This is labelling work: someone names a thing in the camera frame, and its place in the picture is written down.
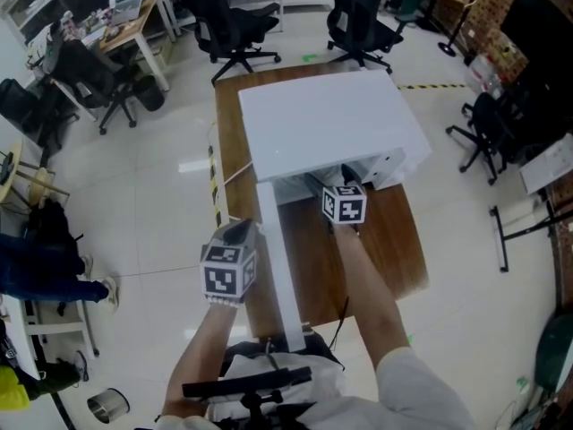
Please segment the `shoe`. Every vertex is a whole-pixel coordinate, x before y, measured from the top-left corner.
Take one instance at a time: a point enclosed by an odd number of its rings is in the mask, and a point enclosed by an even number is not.
[[[109,311],[114,313],[119,306],[119,301],[117,300],[117,284],[115,280],[111,277],[106,277],[101,280],[102,285],[107,288],[107,297],[98,302],[98,304],[104,304],[109,306]]]
[[[86,361],[86,357],[84,357],[79,350],[76,350],[75,356],[73,357],[73,367],[80,375],[80,381],[86,383],[90,380],[90,376],[88,375],[88,362]]]
[[[80,256],[83,264],[85,266],[85,270],[82,275],[78,276],[78,280],[91,280],[91,269],[93,268],[93,258],[90,254],[85,254]]]

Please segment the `white sleeve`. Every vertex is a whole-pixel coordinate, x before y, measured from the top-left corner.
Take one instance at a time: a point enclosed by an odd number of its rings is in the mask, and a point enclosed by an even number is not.
[[[475,428],[458,395],[411,348],[389,352],[376,368],[376,380],[380,403],[401,416],[440,428]]]
[[[156,430],[220,430],[215,424],[200,416],[185,419],[177,416],[162,416],[155,428]]]

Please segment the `blue jeans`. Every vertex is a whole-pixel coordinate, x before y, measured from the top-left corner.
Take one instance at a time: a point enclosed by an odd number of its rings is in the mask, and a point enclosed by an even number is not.
[[[77,280],[85,272],[79,256],[0,234],[0,292],[31,301],[94,301],[107,297],[100,282]]]

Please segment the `yellow object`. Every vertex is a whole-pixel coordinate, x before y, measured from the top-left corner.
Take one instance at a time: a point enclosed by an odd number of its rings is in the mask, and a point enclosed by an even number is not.
[[[16,411],[30,407],[30,399],[18,376],[10,366],[0,365],[0,411]]]

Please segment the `black and yellow tape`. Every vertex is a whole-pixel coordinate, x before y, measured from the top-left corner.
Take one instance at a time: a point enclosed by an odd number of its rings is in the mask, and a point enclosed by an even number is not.
[[[399,90],[442,90],[465,88],[465,84],[402,84],[398,86]]]
[[[221,210],[218,207],[218,187],[215,169],[215,155],[213,154],[213,147],[209,145],[209,175],[211,179],[211,197],[213,198],[213,206],[215,207],[215,222],[217,229],[221,228]]]

